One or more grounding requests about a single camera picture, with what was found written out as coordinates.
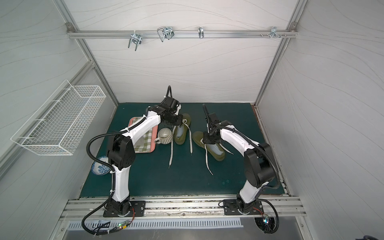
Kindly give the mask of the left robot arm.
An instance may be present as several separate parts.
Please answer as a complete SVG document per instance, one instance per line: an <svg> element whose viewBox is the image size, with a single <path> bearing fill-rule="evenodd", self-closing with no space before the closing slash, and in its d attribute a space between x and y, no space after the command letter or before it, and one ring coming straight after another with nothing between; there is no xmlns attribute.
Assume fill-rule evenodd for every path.
<svg viewBox="0 0 384 240"><path fill-rule="evenodd" d="M179 115L181 104L172 97L148 107L146 113L138 121L110 137L107 157L112 165L113 189L111 203L118 207L129 201L129 174L136 158L135 143L148 131L164 122L171 126L182 123Z"/></svg>

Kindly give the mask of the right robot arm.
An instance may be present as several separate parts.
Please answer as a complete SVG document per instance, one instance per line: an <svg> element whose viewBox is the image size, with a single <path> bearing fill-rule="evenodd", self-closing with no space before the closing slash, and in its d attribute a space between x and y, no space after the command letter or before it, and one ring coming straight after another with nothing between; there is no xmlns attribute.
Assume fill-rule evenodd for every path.
<svg viewBox="0 0 384 240"><path fill-rule="evenodd" d="M203 132L201 143L206 152L208 145L220 145L225 141L244 157L246 182L237 195L236 204L240 213L246 214L260 200L264 189L280 187L279 170L271 146L251 140L229 121L220 121L215 113L209 113L205 104L203 110L207 131Z"/></svg>

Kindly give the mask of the olive shoe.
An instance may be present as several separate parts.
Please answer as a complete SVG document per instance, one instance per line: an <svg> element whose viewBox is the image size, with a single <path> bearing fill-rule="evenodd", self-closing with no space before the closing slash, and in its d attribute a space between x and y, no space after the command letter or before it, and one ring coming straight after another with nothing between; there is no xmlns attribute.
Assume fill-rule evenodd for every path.
<svg viewBox="0 0 384 240"><path fill-rule="evenodd" d="M191 116L189 114L183 114L182 124L180 126L174 127L172 130L173 140L171 141L171 156L169 161L169 167L172 165L173 162L174 143L176 143L177 145L183 145L186 141L187 133L189 133L190 153L193 153L192 132L190 129L191 122Z"/></svg>
<svg viewBox="0 0 384 240"><path fill-rule="evenodd" d="M212 155L216 161L221 162L225 159L226 153L229 153L231 155L233 155L233 153L220 143L213 144L213 145L204 144L203 137L204 137L204 133L200 131L194 132L192 134L192 140L194 141L194 143L205 150L206 167L209 170L210 174L213 175L209 167L208 154Z"/></svg>

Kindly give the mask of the light blue insole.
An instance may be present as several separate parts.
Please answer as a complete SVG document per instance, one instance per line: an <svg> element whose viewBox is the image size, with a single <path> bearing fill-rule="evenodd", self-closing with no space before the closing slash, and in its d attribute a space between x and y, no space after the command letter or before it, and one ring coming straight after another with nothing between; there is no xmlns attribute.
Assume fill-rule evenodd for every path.
<svg viewBox="0 0 384 240"><path fill-rule="evenodd" d="M186 131L187 130L186 130L184 125L176 127L176 131L175 131L175 135L176 136L175 136L175 138L179 139L179 140L185 139Z"/></svg>
<svg viewBox="0 0 384 240"><path fill-rule="evenodd" d="M215 144L215 145L208 145L208 148L210 150L210 153L212 155L222 155L225 153L225 151L223 150L223 148L219 145L219 144Z"/></svg>

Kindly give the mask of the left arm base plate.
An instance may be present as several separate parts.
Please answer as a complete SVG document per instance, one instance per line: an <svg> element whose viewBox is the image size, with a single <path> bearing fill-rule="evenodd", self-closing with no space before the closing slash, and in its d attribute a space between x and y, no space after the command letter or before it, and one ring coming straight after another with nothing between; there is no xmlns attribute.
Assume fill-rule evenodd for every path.
<svg viewBox="0 0 384 240"><path fill-rule="evenodd" d="M111 200L105 205L103 213L104 218L117 218L117 217L143 217L145 211L145 201L124 201L116 202Z"/></svg>

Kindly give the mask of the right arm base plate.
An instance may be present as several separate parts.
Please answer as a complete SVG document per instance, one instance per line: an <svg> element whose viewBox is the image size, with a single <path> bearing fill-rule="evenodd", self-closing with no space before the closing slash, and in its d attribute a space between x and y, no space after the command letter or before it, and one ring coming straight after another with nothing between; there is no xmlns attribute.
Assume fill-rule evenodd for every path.
<svg viewBox="0 0 384 240"><path fill-rule="evenodd" d="M261 201L253 201L249 204L245 204L241 199L226 199L218 203L218 206L224 209L224 214L226 216L235 216L235 215L262 215L264 214L264 209Z"/></svg>

